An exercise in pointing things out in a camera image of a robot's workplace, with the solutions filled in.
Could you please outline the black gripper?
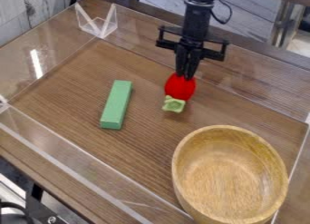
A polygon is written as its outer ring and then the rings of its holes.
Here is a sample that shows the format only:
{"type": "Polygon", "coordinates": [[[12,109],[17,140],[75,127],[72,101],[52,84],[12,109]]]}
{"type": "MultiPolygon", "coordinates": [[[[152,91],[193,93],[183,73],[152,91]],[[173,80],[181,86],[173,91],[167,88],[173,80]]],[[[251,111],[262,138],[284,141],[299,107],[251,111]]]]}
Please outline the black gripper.
{"type": "Polygon", "coordinates": [[[226,59],[226,48],[228,46],[228,41],[216,37],[214,34],[206,34],[203,40],[191,40],[187,36],[183,36],[181,27],[160,25],[156,46],[175,52],[176,75],[184,75],[187,66],[187,79],[191,80],[200,64],[200,58],[212,59],[215,61],[223,61],[226,59]],[[173,42],[172,40],[164,39],[163,37],[165,33],[179,36],[179,41],[173,42]],[[219,51],[215,51],[206,48],[203,46],[204,43],[219,44],[222,48],[219,51]]]}

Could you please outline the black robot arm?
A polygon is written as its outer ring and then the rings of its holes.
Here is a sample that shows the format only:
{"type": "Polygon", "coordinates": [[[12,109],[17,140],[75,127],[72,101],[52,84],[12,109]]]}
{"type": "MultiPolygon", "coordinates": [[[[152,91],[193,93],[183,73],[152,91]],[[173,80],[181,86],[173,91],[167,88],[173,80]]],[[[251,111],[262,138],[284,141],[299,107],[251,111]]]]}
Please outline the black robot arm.
{"type": "MultiPolygon", "coordinates": [[[[228,41],[210,33],[210,21],[214,18],[218,23],[226,24],[230,17],[220,20],[215,16],[214,1],[184,0],[183,25],[180,27],[165,25],[159,27],[156,46],[173,51],[175,72],[187,81],[192,79],[203,59],[220,62],[226,59],[228,41]]],[[[222,0],[218,1],[228,8],[231,16],[231,7],[222,0]]]]}

